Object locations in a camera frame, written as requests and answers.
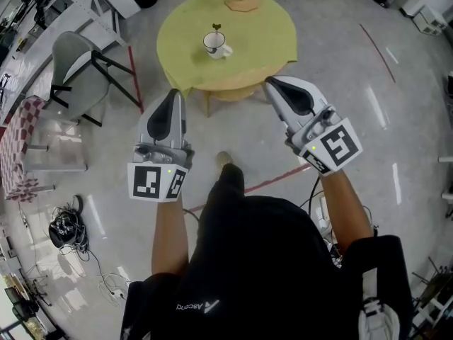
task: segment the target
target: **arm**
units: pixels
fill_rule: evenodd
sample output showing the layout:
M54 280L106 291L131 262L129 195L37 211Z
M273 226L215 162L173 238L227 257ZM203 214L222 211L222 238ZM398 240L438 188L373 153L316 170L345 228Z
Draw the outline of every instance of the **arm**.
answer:
M157 205L151 271L183 275L189 263L189 244L185 231L183 202Z
M356 240L373 237L367 213L343 170L321 176L328 214L341 251Z

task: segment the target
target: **red line on floor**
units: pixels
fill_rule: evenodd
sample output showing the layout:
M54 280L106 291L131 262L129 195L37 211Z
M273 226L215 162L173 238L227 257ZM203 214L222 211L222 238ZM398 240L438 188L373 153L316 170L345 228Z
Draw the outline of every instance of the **red line on floor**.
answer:
M382 55L381 51L380 51L379 48L377 47L377 45L376 45L376 43L374 42L373 38L371 38L371 35L367 32L367 29L365 29L365 28L363 27L362 24L360 24L360 27L363 29L363 31L365 32L365 34L366 34L366 35L368 36L368 38L371 40L371 43L373 43L373 45L374 45L374 47L376 48L377 52L378 52L379 55L381 56L382 61L384 62L384 64L385 64L387 70L389 71L391 78L394 80L394 83L396 83L395 77L394 77L393 73L391 72L389 65L388 65L387 62L385 61L384 56Z
M278 181L281 181L281 180L283 180L285 178L289 178L292 175L295 175L295 174L297 174L297 173L299 173L299 172L301 172L303 170L308 169L310 166L311 166L310 164L305 164L305 165L299 166L299 167L297 167L294 170L288 171L287 173L284 173L283 175L280 175L280 176L277 176L276 178L273 178L272 180L267 180L267 181L262 182L261 184L252 186L251 188L246 189L245 192L246 193L250 193L251 191L255 191L255 190L264 188L265 186L269 186L270 184L277 183ZM191 212L197 212L198 210L203 209L205 207L205 205L206 204L202 204L202 205L199 205L197 207L191 208L189 210Z
M144 109L143 109L142 97L140 95L139 81L137 79L137 72L135 71L135 64L134 64L134 56L132 55L132 48L130 45L129 45L129 47L127 47L127 50L129 51L130 66L132 68L132 71L135 73L134 86L135 86L135 91L137 92L137 99L138 99L139 105L140 105L140 112L143 114Z

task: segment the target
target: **white cup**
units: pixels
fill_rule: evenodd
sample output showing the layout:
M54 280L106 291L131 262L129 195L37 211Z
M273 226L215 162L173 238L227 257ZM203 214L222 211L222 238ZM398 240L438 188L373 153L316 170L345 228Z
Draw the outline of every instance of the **white cup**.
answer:
M205 45L207 54L215 60L233 54L231 47L225 44L225 35L218 31L207 34L205 39L203 39L203 44Z

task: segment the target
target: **black shirt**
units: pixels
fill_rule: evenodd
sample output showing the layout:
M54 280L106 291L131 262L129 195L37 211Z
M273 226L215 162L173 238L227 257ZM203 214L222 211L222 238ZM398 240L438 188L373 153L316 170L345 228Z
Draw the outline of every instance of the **black shirt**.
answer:
M183 277L160 273L130 285L122 339L242 337L358 339L362 274L411 328L412 301L398 237L350 245L341 269L309 216L290 202L246 197L209 211Z

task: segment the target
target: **logo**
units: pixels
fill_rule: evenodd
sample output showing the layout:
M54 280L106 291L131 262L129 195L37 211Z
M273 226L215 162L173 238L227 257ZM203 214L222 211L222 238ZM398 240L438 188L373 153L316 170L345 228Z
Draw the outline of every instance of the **logo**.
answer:
M321 142L336 166L340 166L359 149L344 126L337 127L321 138Z
M205 303L205 314L207 314L209 311L211 311L214 306L216 306L220 301L219 300L215 300L212 304L210 304L209 302L206 302ZM179 305L177 304L176 305L176 309L177 310L181 310L181 311L184 311L184 310L201 310L203 308L203 304L202 303L194 303L194 304L189 304L189 305Z
M185 172L176 169L175 176L171 181L171 185L167 193L167 199L176 199L178 197L181 187L183 186L184 178Z
M324 165L322 161L319 161L314 155L312 155L310 151L306 151L303 155L303 158L306 159L311 165L313 165L314 168L321 174L326 174L330 171L327 166Z
M159 199L161 168L136 166L134 173L134 196Z

